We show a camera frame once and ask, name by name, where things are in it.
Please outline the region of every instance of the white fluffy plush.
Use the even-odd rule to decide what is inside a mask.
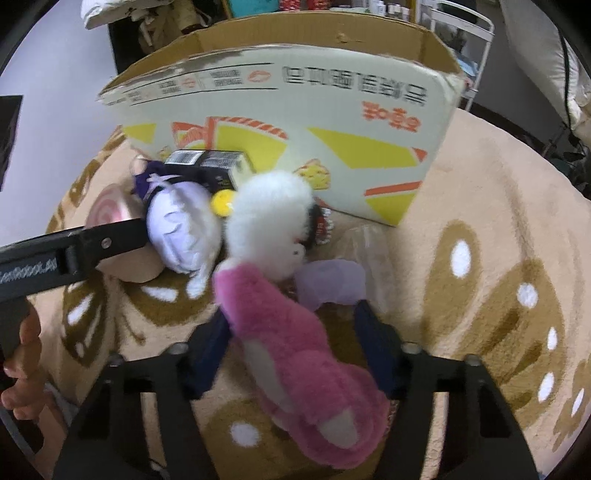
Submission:
[[[272,171],[256,175],[237,192],[226,223],[230,257],[254,263],[266,278],[291,277],[304,262],[298,242],[308,235],[310,185],[298,175]]]

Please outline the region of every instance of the pink and white candy plush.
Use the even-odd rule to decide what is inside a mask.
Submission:
[[[337,361],[319,318],[253,264],[226,260],[213,281],[262,409],[310,459],[362,463],[383,438],[389,407],[369,372]]]

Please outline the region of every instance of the white fabric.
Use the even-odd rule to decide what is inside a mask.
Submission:
[[[531,0],[500,0],[500,3],[517,64],[567,122],[564,108],[566,70],[558,29]],[[571,128],[591,147],[591,80],[568,44],[567,51],[570,67],[567,102]]]
[[[173,0],[82,0],[80,16],[91,30],[130,17],[134,11],[167,5]]]

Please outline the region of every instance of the clear plastic bag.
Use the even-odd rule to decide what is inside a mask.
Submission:
[[[368,301],[378,313],[394,312],[395,276],[386,231],[391,227],[366,223],[347,230],[334,245],[334,258],[352,260],[365,270]]]

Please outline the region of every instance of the yellow graphic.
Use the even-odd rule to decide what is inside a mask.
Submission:
[[[272,170],[287,148],[283,140],[233,125],[218,125],[215,139],[218,150],[243,151],[257,173]]]
[[[382,220],[389,225],[398,225],[402,216],[407,211],[415,193],[399,193],[396,195],[383,195],[369,197],[365,201],[377,213]]]
[[[330,171],[318,158],[306,162],[294,173],[305,179],[314,190],[330,188]]]
[[[123,133],[128,138],[135,138],[144,143],[152,143],[156,124],[140,124],[123,127]]]
[[[410,150],[399,145],[323,128],[310,127],[308,130],[320,138],[349,168],[417,166]]]

